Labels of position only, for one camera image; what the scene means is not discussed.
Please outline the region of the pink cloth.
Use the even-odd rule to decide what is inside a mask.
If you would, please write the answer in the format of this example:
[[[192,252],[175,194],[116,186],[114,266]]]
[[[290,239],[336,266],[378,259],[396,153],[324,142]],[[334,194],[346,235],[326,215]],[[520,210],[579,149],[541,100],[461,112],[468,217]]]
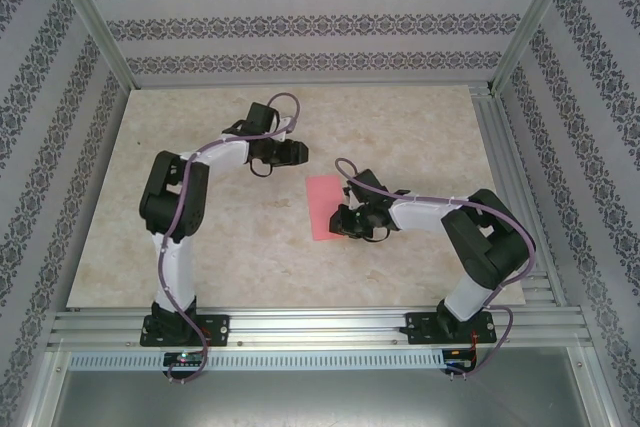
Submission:
[[[344,202],[343,184],[338,175],[320,175],[306,178],[306,193],[314,241],[341,239],[342,235],[329,231],[330,217]]]

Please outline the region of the grey sheet metal shelf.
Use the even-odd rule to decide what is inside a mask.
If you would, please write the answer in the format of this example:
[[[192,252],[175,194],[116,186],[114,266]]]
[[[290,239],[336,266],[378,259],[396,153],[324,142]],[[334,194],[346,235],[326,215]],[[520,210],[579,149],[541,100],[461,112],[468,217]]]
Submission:
[[[27,427],[620,427],[587,348],[506,349],[452,379],[410,368],[223,368],[175,386],[138,353],[48,357]]]

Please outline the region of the small circuit board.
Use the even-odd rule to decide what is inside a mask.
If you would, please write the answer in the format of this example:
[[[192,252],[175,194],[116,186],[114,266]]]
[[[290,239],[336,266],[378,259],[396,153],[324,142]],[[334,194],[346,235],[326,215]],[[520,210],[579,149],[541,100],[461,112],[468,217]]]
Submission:
[[[444,349],[443,358],[446,363],[454,363],[470,368],[476,363],[476,350],[471,349]]]
[[[167,352],[163,357],[163,366],[198,368],[203,362],[200,352]]]

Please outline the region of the aluminium mounting rail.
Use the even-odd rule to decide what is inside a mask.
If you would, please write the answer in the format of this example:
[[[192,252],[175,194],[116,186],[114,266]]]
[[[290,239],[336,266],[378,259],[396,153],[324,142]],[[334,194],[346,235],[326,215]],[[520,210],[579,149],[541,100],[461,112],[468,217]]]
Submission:
[[[409,307],[337,309],[207,309],[227,315],[231,350],[364,350],[408,346],[400,329]],[[515,306],[505,348],[591,347],[579,307]],[[139,350],[141,308],[85,308],[59,312],[46,346],[67,351]]]

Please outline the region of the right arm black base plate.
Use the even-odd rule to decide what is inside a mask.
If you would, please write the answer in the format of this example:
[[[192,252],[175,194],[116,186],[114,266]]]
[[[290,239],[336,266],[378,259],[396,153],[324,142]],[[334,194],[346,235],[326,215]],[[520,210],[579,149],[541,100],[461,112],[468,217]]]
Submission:
[[[399,331],[411,345],[494,344],[497,335],[492,315],[481,311],[465,322],[436,312],[409,312]]]

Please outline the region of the aluminium side rail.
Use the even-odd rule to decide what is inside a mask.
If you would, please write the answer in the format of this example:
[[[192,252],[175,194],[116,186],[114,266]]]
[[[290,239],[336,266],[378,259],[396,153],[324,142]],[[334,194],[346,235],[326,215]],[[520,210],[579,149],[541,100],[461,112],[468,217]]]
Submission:
[[[566,307],[568,302],[503,106],[486,87],[472,86],[469,93],[497,194],[536,244],[535,265],[520,280],[525,301]]]

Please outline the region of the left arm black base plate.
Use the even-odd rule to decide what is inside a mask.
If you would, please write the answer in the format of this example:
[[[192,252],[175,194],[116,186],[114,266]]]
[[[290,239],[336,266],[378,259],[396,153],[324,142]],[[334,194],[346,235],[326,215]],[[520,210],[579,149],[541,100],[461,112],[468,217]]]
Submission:
[[[226,315],[201,315],[193,319],[209,347],[224,347],[228,342],[230,318]],[[166,319],[147,315],[142,324],[139,343],[143,347],[198,347],[199,334],[180,315]]]

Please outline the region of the aluminium frame post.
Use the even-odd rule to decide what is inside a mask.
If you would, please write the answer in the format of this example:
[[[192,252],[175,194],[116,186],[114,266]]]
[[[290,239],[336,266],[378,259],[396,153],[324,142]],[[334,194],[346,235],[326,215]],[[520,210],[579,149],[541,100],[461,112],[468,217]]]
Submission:
[[[553,0],[532,0],[502,55],[494,76],[489,82],[490,93],[498,96],[508,83],[519,59],[537,30]]]
[[[139,90],[140,86],[94,0],[71,2],[120,86],[127,92]]]

